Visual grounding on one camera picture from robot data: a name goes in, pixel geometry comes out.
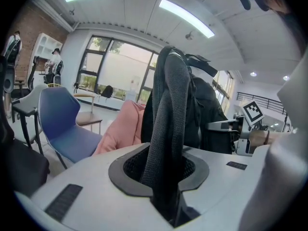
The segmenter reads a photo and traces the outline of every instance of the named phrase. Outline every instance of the window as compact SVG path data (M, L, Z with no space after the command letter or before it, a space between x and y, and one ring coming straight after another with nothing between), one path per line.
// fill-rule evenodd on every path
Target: window
M98 89L110 85L113 97L125 99L127 91L139 94L152 52L113 40L98 79Z
M86 89L86 90L94 91L95 81L96 81L95 76L81 73L80 79L79 79L79 83L80 83L79 87Z
M158 58L158 55L157 54L153 54L153 57L152 57L151 62L150 62L150 66L151 67L156 68L157 58Z
M233 92L233 78L228 71L219 71L213 80L216 97L224 113L228 111L229 98Z
M81 65L81 70L97 73L101 65L102 58L102 55L86 53Z
M110 85L113 98L145 105L153 88L158 54L112 38L92 36L80 63L77 82L101 94Z
M107 38L92 37L88 44L87 49L93 50L93 51L106 51L109 42L110 42L110 39L107 39Z
M77 82L82 89L97 92L97 77L111 40L102 37L92 37L83 54Z
M139 97L138 103L140 103L142 105L146 105L146 103L148 102L150 94L151 94L151 91L142 89L141 92L140 92L140 97Z

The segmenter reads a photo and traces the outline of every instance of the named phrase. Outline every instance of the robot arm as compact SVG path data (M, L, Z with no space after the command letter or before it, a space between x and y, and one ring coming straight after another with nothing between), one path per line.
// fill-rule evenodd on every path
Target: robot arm
M252 156L249 134L253 125L262 120L264 115L254 100L243 105L241 110L244 115L238 115L234 120L208 123L206 129L232 133L234 151L238 155Z

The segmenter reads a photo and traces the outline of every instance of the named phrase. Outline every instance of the white bookshelf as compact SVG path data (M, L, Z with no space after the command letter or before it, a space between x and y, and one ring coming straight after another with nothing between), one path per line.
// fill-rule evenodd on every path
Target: white bookshelf
M32 51L27 78L29 78L29 75L31 73L33 59L35 56L50 60L52 58L52 52L54 51L54 49L59 48L61 50L62 45L62 43L48 36L47 34L40 33ZM36 86L36 84L40 84L41 82L43 83L43 76L39 75L39 73L40 71L35 71L34 73L34 86Z

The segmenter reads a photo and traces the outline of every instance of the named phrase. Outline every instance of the office chair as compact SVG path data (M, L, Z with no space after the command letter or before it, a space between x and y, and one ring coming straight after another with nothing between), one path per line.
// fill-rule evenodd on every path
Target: office chair
M3 93L3 82L7 69L6 60L0 57L0 93ZM3 100L0 99L0 142L1 159L14 191L30 197L47 180L49 162L41 154L30 150L22 142L14 139L14 131L5 115Z
M34 80L33 76L34 76L35 70L37 68L38 62L39 62L39 57L38 56L34 57L31 73L30 73L28 81L27 81L27 87L22 87L24 85L24 82L21 81L21 80L19 80L15 83L16 86L19 86L19 89L14 89L11 92L11 98L12 99L19 99L19 98L25 97L26 95L28 95L33 90L33 80Z
M46 84L37 85L29 95L12 102L12 110L20 115L20 120L12 124L12 129L15 133L15 138L22 143L28 145L36 141L39 152L43 155L42 146L39 139L39 134L42 132L38 122L37 107L39 95L42 90L48 88Z
M38 103L38 118L47 141L61 156L76 163L91 156L102 136L76 124L80 104L66 88L47 88L41 92Z

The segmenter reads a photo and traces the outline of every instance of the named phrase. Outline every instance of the pink chair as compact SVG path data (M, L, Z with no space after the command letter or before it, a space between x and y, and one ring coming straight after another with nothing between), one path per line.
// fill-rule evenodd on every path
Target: pink chair
M117 118L109 126L93 155L141 143L144 107L131 100L124 102Z

